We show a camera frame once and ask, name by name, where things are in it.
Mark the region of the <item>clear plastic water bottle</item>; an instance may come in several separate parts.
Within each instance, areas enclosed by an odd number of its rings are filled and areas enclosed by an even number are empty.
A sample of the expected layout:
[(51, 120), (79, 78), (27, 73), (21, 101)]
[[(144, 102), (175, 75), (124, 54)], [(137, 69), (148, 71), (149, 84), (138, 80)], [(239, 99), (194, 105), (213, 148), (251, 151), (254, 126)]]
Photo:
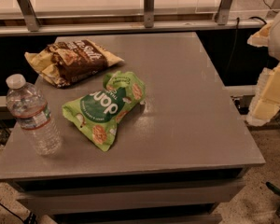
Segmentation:
[(41, 90), (21, 74), (9, 76), (6, 84), (7, 109), (35, 151), (43, 156), (55, 153), (62, 146), (62, 138)]

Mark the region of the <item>green snack bag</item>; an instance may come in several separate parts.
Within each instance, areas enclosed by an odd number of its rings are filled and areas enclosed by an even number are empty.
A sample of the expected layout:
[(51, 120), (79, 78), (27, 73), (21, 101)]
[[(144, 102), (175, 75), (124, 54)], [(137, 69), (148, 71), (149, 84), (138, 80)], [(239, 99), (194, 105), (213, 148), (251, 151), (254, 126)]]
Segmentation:
[(71, 121), (102, 151), (113, 145), (122, 119), (146, 98), (146, 84), (134, 72), (108, 73), (104, 88), (62, 106)]

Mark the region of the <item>grey table with drawers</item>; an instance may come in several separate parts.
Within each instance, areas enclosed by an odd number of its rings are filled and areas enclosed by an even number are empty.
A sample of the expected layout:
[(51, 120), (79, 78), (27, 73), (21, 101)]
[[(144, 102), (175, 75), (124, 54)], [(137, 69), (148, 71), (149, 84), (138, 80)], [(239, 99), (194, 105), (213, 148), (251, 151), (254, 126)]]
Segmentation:
[(15, 129), (0, 157), (0, 182), (57, 224), (219, 224), (220, 203), (264, 159), (194, 33), (100, 35), (147, 98), (123, 119), (108, 151), (63, 117), (65, 103), (99, 92), (101, 76), (67, 89), (38, 80), (63, 138), (50, 157)]

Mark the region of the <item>metal guard rail frame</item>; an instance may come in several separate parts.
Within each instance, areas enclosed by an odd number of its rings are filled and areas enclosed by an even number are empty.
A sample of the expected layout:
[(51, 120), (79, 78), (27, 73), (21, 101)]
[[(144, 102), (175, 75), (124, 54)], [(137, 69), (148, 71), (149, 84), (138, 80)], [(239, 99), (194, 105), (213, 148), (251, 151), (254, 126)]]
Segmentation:
[(0, 36), (227, 28), (271, 21), (280, 0), (0, 0)]

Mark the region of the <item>brown yellow chip bag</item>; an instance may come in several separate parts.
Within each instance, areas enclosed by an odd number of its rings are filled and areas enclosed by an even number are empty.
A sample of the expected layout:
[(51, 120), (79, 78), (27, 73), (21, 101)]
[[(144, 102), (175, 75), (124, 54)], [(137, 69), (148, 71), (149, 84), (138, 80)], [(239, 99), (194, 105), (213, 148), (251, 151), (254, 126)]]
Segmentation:
[(89, 39), (56, 42), (39, 53), (26, 52), (28, 64), (48, 83), (63, 88), (91, 77), (122, 59)]

